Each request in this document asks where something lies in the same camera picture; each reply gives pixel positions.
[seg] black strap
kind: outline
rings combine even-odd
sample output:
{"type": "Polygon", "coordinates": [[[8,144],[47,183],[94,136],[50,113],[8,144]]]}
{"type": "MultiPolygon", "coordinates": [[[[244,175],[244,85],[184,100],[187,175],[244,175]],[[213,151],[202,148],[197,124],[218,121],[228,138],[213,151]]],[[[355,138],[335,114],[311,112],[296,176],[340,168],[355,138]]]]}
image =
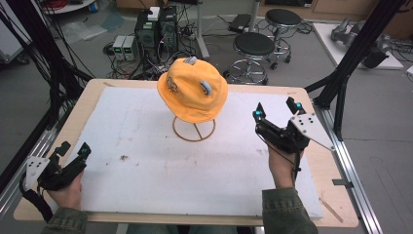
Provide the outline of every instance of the black strap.
{"type": "Polygon", "coordinates": [[[37,210],[42,214],[43,219],[45,219],[46,222],[49,222],[49,220],[52,218],[53,213],[51,207],[49,207],[49,204],[45,201],[45,199],[42,196],[39,196],[35,191],[32,189],[29,189],[22,193],[23,198],[27,199],[31,204],[33,204],[37,210]]]}

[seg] hand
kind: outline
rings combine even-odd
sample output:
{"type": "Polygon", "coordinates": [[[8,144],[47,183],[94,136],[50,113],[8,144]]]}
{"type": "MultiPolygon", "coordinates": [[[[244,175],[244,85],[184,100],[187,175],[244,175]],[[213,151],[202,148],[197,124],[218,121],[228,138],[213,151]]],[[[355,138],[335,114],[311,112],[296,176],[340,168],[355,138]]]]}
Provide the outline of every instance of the hand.
{"type": "MultiPolygon", "coordinates": [[[[269,156],[270,172],[273,175],[274,183],[277,188],[293,187],[292,169],[295,163],[295,153],[287,154],[277,149],[273,144],[267,142],[269,156]]],[[[301,152],[300,158],[303,157],[304,151],[301,152]]]]}
{"type": "Polygon", "coordinates": [[[48,190],[49,195],[55,200],[60,208],[71,208],[81,211],[81,191],[83,172],[79,173],[72,181],[72,183],[58,191],[48,190]]]}

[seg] stool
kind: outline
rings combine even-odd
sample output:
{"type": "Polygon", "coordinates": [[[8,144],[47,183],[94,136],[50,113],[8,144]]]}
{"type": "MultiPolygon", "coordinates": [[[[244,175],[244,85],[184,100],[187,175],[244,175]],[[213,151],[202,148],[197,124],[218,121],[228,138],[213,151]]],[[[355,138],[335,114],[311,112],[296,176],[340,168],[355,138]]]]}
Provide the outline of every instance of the stool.
{"type": "Polygon", "coordinates": [[[276,45],[276,49],[274,50],[273,54],[277,56],[274,63],[271,64],[271,68],[274,70],[278,66],[277,60],[280,55],[288,53],[288,56],[284,61],[289,62],[291,60],[291,47],[284,39],[281,38],[282,30],[295,28],[298,24],[301,23],[301,18],[297,14],[290,12],[289,10],[273,9],[265,14],[265,21],[276,28],[276,30],[273,32],[274,44],[276,45]]]}
{"type": "Polygon", "coordinates": [[[234,62],[228,70],[224,71],[223,76],[232,78],[231,83],[266,85],[268,83],[267,73],[257,60],[270,57],[275,49],[274,42],[263,34],[245,32],[236,36],[233,47],[245,59],[234,62]]]}

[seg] green sleeve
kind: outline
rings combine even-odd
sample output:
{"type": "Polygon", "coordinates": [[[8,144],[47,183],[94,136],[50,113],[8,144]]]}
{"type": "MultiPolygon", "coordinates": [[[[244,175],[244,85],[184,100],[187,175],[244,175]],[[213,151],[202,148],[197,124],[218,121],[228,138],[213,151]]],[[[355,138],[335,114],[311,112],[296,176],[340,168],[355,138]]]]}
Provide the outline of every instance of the green sleeve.
{"type": "Polygon", "coordinates": [[[263,190],[262,208],[266,234],[319,233],[294,187],[263,190]]]}
{"type": "Polygon", "coordinates": [[[84,234],[87,221],[88,216],[83,212],[59,208],[41,234],[84,234]]]}

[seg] bar stool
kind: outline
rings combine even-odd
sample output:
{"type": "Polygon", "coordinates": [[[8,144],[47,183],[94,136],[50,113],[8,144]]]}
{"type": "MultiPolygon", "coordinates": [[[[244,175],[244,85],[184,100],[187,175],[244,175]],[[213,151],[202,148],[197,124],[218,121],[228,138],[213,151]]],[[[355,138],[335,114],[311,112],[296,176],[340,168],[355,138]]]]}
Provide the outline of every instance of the bar stool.
{"type": "Polygon", "coordinates": [[[258,60],[266,60],[275,49],[274,42],[267,36],[255,32],[245,32],[236,36],[234,50],[245,59],[237,60],[228,70],[223,72],[228,82],[246,85],[268,83],[265,68],[258,60]]]}
{"type": "Polygon", "coordinates": [[[282,30],[284,29],[291,29],[298,26],[301,23],[301,18],[285,9],[273,9],[268,11],[265,14],[265,21],[276,28],[273,32],[274,35],[274,43],[276,45],[276,49],[274,50],[273,54],[277,55],[276,60],[271,64],[271,68],[274,70],[278,66],[278,58],[280,55],[287,54],[287,57],[284,59],[285,62],[289,62],[291,60],[291,47],[290,45],[281,38],[282,30]]]}

